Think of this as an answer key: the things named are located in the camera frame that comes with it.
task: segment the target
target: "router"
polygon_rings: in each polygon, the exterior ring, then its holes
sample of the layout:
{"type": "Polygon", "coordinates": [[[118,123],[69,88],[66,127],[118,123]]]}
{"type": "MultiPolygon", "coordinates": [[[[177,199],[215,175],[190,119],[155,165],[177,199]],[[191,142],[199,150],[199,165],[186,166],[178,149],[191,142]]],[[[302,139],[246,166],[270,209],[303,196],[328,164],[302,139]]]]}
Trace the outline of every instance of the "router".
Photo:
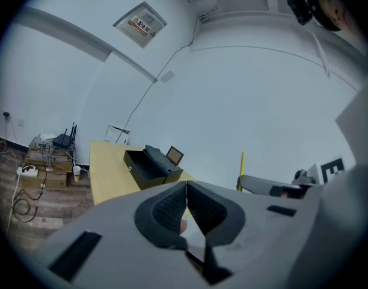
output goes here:
{"type": "Polygon", "coordinates": [[[74,142],[76,138],[77,124],[75,125],[75,123],[73,123],[70,135],[66,135],[67,130],[68,129],[65,130],[64,134],[57,136],[57,138],[53,140],[53,145],[55,147],[67,149],[69,148],[70,144],[74,142]]]}

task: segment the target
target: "power strip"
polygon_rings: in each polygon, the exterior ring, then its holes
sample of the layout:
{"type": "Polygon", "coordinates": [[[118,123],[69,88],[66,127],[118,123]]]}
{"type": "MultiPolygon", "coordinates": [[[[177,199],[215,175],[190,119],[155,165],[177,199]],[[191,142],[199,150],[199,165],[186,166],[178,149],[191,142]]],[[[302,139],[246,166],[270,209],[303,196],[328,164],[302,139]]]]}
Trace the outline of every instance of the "power strip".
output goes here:
{"type": "Polygon", "coordinates": [[[26,166],[24,168],[18,167],[17,174],[20,176],[38,176],[38,170],[35,168],[35,166],[26,166]]]}

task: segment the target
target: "small monitor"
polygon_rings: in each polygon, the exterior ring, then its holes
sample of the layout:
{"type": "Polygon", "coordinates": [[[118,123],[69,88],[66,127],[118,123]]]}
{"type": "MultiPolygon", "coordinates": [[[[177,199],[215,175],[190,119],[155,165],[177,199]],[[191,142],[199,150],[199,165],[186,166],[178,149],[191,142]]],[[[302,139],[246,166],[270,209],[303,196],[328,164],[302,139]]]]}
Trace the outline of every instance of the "small monitor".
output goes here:
{"type": "Polygon", "coordinates": [[[178,166],[184,154],[172,146],[166,156],[173,164],[178,166]]]}

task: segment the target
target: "wooden floor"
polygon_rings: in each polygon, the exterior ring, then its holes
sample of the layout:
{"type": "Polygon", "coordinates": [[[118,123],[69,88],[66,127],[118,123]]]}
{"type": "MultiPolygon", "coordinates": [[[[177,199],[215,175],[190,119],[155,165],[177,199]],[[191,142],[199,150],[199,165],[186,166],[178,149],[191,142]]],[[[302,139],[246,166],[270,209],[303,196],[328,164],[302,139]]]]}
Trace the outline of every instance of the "wooden floor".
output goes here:
{"type": "MultiPolygon", "coordinates": [[[[17,162],[20,164],[25,154],[12,148],[7,148],[7,150],[14,152],[17,156],[17,162]]],[[[14,156],[11,153],[0,155],[0,224],[4,232],[7,230],[10,202],[16,182],[14,156]]],[[[39,188],[29,188],[26,191],[32,197],[36,197],[40,193],[39,188]]],[[[31,200],[25,195],[21,197],[27,199],[31,204],[31,211],[28,216],[22,216],[22,220],[30,219],[30,215],[34,214],[35,207],[38,207],[37,214],[29,223],[21,223],[12,215],[8,238],[28,253],[33,253],[51,233],[70,223],[93,206],[90,180],[85,172],[82,172],[79,182],[75,182],[71,176],[69,186],[66,189],[45,189],[37,201],[31,200]]],[[[25,209],[25,207],[20,207],[21,203],[24,206],[21,201],[17,204],[17,209],[25,209]]]]}

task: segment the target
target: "black cable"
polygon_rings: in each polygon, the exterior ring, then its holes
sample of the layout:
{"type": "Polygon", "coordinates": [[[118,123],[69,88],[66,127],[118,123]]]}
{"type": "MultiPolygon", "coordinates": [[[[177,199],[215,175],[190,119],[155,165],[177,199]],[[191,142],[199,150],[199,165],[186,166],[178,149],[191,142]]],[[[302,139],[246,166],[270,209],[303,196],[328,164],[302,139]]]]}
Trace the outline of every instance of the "black cable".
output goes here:
{"type": "MultiPolygon", "coordinates": [[[[41,155],[42,155],[42,162],[43,162],[43,164],[44,164],[44,169],[45,169],[45,179],[44,179],[44,182],[42,183],[42,186],[41,186],[41,192],[40,192],[40,194],[39,194],[39,196],[37,197],[37,198],[33,198],[33,197],[31,197],[23,188],[21,188],[21,190],[18,192],[18,194],[17,195],[15,195],[15,197],[13,198],[13,201],[14,200],[16,200],[16,198],[21,194],[21,193],[25,193],[30,199],[32,199],[32,200],[34,200],[34,201],[36,201],[36,200],[39,200],[40,198],[41,198],[41,196],[42,196],[42,193],[43,193],[43,190],[44,190],[44,185],[45,185],[45,181],[46,181],[46,177],[48,176],[48,171],[46,170],[46,166],[45,166],[45,161],[44,161],[44,149],[46,148],[46,145],[45,145],[45,147],[43,147],[42,149],[41,149],[41,155]]],[[[20,198],[20,199],[18,199],[17,201],[15,201],[15,203],[13,204],[13,207],[12,207],[12,210],[13,210],[13,215],[14,215],[14,217],[19,221],[19,222],[21,222],[21,223],[29,223],[29,222],[31,222],[34,218],[35,218],[35,216],[36,216],[36,214],[37,214],[37,208],[38,207],[36,207],[35,208],[35,210],[34,210],[34,214],[33,214],[33,217],[31,218],[31,219],[29,219],[29,220],[21,220],[21,219],[19,219],[18,217],[17,217],[17,214],[18,215],[27,215],[28,214],[28,212],[30,211],[30,209],[31,209],[31,206],[30,206],[30,203],[29,203],[29,201],[27,201],[25,198],[20,198]],[[18,211],[16,211],[15,210],[15,208],[16,208],[16,205],[20,202],[20,201],[25,201],[27,204],[28,204],[28,208],[27,208],[27,210],[25,211],[25,212],[18,212],[18,211]]]]}
{"type": "Polygon", "coordinates": [[[151,85],[149,86],[149,88],[147,89],[147,91],[144,93],[143,97],[140,99],[139,103],[137,104],[137,106],[135,107],[135,109],[133,109],[133,112],[129,115],[129,118],[127,120],[127,122],[125,123],[124,128],[121,130],[120,135],[118,136],[118,139],[116,140],[116,143],[118,142],[118,140],[120,139],[121,135],[124,133],[124,130],[126,129],[126,126],[128,125],[128,122],[130,120],[130,118],[132,117],[133,113],[136,111],[136,109],[139,107],[140,103],[143,101],[145,95],[147,95],[148,91],[152,88],[153,84],[156,83],[159,79],[160,74],[165,70],[165,68],[167,67],[168,63],[172,60],[172,58],[182,49],[191,46],[192,43],[194,42],[195,39],[195,33],[196,33],[196,26],[197,26],[197,17],[196,17],[196,23],[195,23],[195,29],[194,29],[194,35],[192,36],[192,42],[189,43],[188,45],[181,47],[180,49],[178,49],[173,55],[172,57],[168,60],[168,62],[166,63],[166,65],[162,68],[162,70],[160,71],[160,73],[157,75],[157,77],[155,78],[155,80],[151,83],[151,85]]]}

